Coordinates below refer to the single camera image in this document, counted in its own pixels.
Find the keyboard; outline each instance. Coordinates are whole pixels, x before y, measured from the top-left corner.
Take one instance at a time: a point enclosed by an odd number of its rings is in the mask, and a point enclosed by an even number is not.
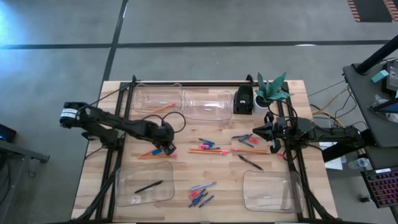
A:
[[[362,171],[361,175],[377,208],[398,205],[398,167]]]

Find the white label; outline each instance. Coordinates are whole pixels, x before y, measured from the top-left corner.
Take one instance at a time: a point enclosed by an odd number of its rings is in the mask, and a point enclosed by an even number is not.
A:
[[[387,168],[387,169],[376,170],[376,173],[380,174],[381,172],[390,172],[390,171],[391,171],[390,168]]]
[[[62,113],[61,113],[61,117],[69,117],[69,118],[74,118],[77,120],[80,119],[80,117],[78,115],[78,110],[70,109],[70,108],[63,109]]]

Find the yellow cable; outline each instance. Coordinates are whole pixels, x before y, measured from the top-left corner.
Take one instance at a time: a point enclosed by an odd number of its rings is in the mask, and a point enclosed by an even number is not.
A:
[[[335,118],[333,115],[331,115],[330,113],[328,113],[326,111],[323,111],[323,110],[312,111],[312,115],[315,115],[315,114],[318,114],[318,113],[323,113],[325,115],[328,115],[330,118],[333,118],[334,120],[336,120],[341,127],[343,127],[343,128],[346,127],[345,125],[343,125],[343,123],[339,119]]]
[[[335,97],[333,97],[333,99],[331,99],[331,101],[329,101],[329,103],[328,103],[326,106],[324,106],[324,107],[321,109],[321,111],[323,111],[325,108],[327,108],[328,106],[330,106],[331,102],[333,102],[335,99],[337,99],[338,96],[340,96],[341,94],[343,94],[345,91],[348,91],[348,87],[345,88],[341,93],[339,93],[339,94],[337,94]]]

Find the potted plant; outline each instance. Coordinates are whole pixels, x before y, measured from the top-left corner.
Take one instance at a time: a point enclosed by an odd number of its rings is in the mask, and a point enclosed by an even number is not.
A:
[[[260,73],[257,74],[259,89],[256,90],[257,96],[254,99],[254,111],[258,113],[266,112],[273,101],[283,100],[290,96],[286,92],[279,91],[285,81],[285,77],[286,73],[283,73],[272,83],[269,83],[268,80],[267,83],[264,83],[262,75]]]

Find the green plant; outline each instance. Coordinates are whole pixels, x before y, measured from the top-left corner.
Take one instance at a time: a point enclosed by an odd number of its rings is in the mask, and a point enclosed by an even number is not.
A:
[[[257,80],[259,82],[259,89],[256,90],[257,96],[260,96],[263,102],[270,103],[273,101],[278,101],[282,99],[286,99],[290,94],[279,91],[285,81],[286,73],[283,73],[281,76],[277,77],[272,83],[264,83],[262,79],[262,75],[260,73],[257,74]]]

